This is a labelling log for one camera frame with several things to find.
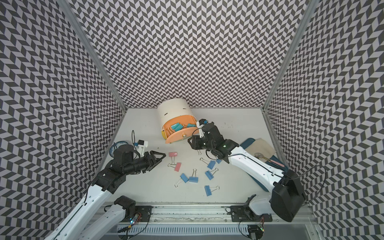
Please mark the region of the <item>orange top drawer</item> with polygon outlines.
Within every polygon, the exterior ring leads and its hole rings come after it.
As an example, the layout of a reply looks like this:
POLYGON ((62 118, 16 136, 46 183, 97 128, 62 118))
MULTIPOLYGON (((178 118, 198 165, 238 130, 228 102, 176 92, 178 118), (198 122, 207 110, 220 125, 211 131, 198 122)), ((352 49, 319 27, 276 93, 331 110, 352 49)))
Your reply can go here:
POLYGON ((176 117, 176 118, 173 118, 173 119, 167 121, 162 127, 162 136, 165 139, 166 144, 171 144, 171 143, 178 142, 181 140, 186 140, 187 138, 189 138, 193 135, 193 132, 195 130, 198 129, 197 127, 187 128, 187 126, 184 126, 182 130, 177 131, 177 132, 174 131, 174 133, 170 135, 166 131, 166 128, 171 128, 171 126, 176 124, 176 123, 196 124, 197 120, 195 117, 193 117, 191 115, 183 115, 183 116, 179 116, 179 117, 176 117))

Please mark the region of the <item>blue binder clip low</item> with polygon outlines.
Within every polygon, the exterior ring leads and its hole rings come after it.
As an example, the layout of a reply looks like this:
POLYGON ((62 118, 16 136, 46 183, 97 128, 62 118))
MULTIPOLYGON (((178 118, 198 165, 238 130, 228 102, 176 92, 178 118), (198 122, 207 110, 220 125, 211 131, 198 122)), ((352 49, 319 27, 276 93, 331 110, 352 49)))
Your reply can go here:
POLYGON ((198 183, 199 178, 197 177, 197 169, 193 169, 192 175, 189 177, 190 183, 198 183))

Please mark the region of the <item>white round drawer cabinet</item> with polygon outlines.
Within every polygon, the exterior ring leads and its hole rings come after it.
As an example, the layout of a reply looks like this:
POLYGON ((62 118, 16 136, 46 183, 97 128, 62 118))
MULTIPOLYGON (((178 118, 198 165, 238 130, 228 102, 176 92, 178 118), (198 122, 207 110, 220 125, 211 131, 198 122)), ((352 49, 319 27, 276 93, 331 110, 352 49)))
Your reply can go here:
POLYGON ((183 115, 193 116, 193 113, 189 105, 184 99, 167 100, 158 106, 157 111, 160 117, 160 122, 162 127, 167 121, 173 118, 183 116, 183 115))

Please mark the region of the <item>blue binder clip bottom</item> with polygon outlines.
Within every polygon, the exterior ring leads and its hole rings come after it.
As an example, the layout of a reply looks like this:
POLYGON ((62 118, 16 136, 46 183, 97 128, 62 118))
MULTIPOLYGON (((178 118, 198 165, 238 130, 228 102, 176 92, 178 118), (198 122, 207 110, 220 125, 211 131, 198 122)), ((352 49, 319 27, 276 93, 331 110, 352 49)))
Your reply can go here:
POLYGON ((219 190, 219 189, 220 189, 219 186, 216 186, 216 187, 204 186, 204 190, 205 190, 207 197, 211 196, 214 191, 219 190))

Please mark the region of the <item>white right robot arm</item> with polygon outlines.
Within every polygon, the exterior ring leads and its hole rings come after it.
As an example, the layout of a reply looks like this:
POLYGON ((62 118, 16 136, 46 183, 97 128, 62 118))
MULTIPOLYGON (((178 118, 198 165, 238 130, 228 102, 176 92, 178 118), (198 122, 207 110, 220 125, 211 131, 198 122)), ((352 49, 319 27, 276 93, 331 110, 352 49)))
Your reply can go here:
POLYGON ((238 167, 267 190, 262 195, 249 197, 245 204, 249 217, 276 214, 292 222, 307 199, 297 173, 272 167, 249 154, 238 143, 225 139, 213 122, 199 120, 188 143, 194 150, 205 150, 238 167))

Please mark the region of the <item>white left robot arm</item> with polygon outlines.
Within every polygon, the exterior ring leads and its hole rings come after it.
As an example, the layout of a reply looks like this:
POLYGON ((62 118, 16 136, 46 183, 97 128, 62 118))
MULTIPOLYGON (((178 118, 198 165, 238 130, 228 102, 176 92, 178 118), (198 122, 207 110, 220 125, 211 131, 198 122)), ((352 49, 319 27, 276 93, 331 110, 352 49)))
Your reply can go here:
POLYGON ((114 151, 113 159, 92 181, 85 196, 46 239, 99 240, 122 220, 135 223, 140 217, 136 201, 121 196, 99 219, 89 224, 106 200, 126 181, 128 175, 149 172, 165 157, 166 154, 156 151, 140 154, 130 144, 119 146, 114 151))

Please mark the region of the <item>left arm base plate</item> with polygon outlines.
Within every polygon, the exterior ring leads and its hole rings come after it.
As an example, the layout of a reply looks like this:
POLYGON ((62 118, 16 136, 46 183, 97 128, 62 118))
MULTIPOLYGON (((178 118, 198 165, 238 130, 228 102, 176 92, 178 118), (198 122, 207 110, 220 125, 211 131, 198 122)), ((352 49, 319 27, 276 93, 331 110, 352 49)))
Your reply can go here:
POLYGON ((152 210, 153 206, 136 206, 133 216, 129 218, 129 223, 148 223, 152 216, 152 210))

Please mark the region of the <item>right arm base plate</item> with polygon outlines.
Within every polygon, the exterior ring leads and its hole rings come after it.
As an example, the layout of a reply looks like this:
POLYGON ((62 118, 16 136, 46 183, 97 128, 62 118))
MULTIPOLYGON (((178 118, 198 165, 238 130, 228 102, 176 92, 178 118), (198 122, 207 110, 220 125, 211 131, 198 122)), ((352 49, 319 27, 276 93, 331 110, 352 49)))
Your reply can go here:
POLYGON ((265 223, 272 222, 272 215, 264 214, 264 215, 256 215, 251 211, 250 208, 245 208, 244 206, 230 206, 228 214, 230 214, 232 218, 232 222, 261 222, 265 223))

